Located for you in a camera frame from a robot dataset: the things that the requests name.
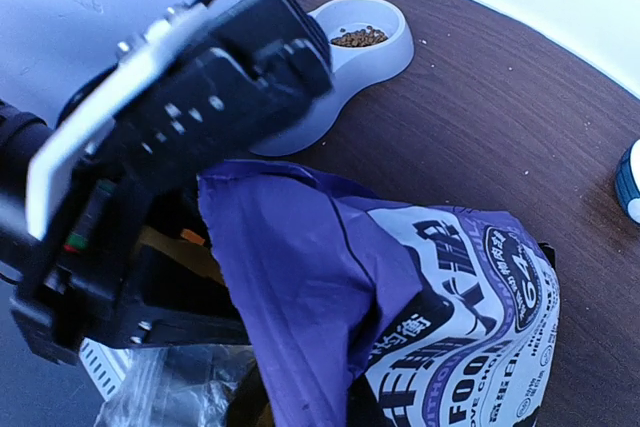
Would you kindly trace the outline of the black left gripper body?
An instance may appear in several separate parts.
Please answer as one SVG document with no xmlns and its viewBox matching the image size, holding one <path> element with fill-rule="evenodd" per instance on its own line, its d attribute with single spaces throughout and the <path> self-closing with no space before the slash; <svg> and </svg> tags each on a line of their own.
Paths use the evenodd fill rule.
<svg viewBox="0 0 640 427">
<path fill-rule="evenodd" d="M 74 188 L 43 239 L 27 233 L 26 173 L 9 172 L 10 312 L 29 349 L 73 364 L 84 339 L 115 349 L 245 345 L 228 290 L 151 247 L 145 226 L 171 238 L 203 234 L 193 183 L 154 196 L 135 182 Z"/>
</svg>

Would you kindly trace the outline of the purple pet food bag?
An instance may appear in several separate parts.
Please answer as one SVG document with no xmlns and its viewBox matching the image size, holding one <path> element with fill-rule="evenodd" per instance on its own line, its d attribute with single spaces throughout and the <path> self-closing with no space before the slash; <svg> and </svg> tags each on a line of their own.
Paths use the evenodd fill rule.
<svg viewBox="0 0 640 427">
<path fill-rule="evenodd" d="M 297 164 L 226 161 L 199 210 L 263 394 L 200 425 L 533 426 L 556 344 L 550 251 L 503 211 L 377 197 Z"/>
</svg>

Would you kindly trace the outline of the yellow plastic scoop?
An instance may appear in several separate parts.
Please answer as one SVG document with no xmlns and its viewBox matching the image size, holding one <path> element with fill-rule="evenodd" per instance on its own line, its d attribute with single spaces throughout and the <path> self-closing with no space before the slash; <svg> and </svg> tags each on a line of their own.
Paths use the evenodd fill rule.
<svg viewBox="0 0 640 427">
<path fill-rule="evenodd" d="M 193 273 L 225 286 L 218 262 L 204 245 L 193 243 L 189 239 L 168 237 L 148 226 L 142 229 L 137 245 L 151 247 Z"/>
</svg>

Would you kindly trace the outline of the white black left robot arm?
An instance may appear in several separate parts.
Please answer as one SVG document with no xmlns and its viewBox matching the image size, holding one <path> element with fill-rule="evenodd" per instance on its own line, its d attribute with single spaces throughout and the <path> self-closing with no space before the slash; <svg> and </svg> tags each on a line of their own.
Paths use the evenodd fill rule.
<svg viewBox="0 0 640 427">
<path fill-rule="evenodd" d="M 30 350 L 73 364 L 87 339 L 114 349 L 247 344 L 193 187 L 155 197 L 82 165 L 46 237 L 28 233 L 28 165 L 50 135 L 41 118 L 2 105 L 1 260 L 17 272 L 10 312 Z"/>
</svg>

